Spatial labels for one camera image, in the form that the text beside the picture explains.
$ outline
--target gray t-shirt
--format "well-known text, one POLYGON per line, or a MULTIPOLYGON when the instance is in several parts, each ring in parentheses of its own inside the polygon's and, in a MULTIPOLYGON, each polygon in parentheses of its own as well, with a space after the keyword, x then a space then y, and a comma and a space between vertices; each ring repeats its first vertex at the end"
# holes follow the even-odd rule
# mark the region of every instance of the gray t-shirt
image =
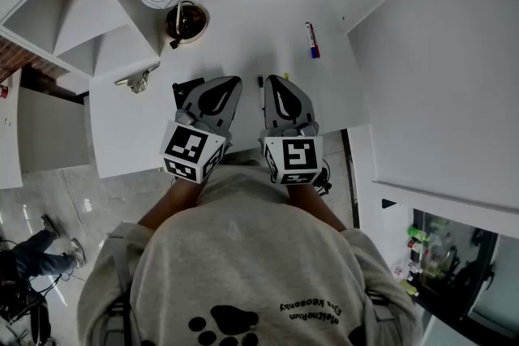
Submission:
MULTIPOLYGON (((412 303, 369 238, 282 203, 286 193, 256 175, 215 175, 198 207, 155 233, 123 225, 141 339, 157 346, 413 344, 420 329, 412 303), (374 307, 370 297, 388 304, 374 307)), ((79 302, 82 344, 117 294, 113 262, 101 251, 79 302)))

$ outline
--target red brick wall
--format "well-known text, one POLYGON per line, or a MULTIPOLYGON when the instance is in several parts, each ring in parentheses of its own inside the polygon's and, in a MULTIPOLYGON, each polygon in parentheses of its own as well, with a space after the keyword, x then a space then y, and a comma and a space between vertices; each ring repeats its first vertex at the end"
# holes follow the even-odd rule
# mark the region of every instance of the red brick wall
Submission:
POLYGON ((0 36, 0 82, 27 64, 54 79, 68 72, 0 36))

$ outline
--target person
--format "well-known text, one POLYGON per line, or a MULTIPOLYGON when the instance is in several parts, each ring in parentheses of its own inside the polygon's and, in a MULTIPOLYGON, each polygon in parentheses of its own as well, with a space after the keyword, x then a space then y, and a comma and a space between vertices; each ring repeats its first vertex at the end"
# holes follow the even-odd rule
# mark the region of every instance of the person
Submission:
MULTIPOLYGON (((219 166, 179 178, 138 224, 121 224, 142 345, 415 344, 409 296, 359 229, 346 229, 312 185, 219 166)), ((79 342, 119 297, 109 247, 78 305, 79 342)))
POLYGON ((41 217, 41 223, 44 228, 39 233, 16 244, 12 250, 0 251, 0 305, 4 312, 23 309, 24 304, 16 303, 26 302, 24 294, 30 291, 30 278, 70 274, 86 263, 83 248, 75 239, 71 240, 68 253, 46 254, 60 234, 47 215, 41 217))

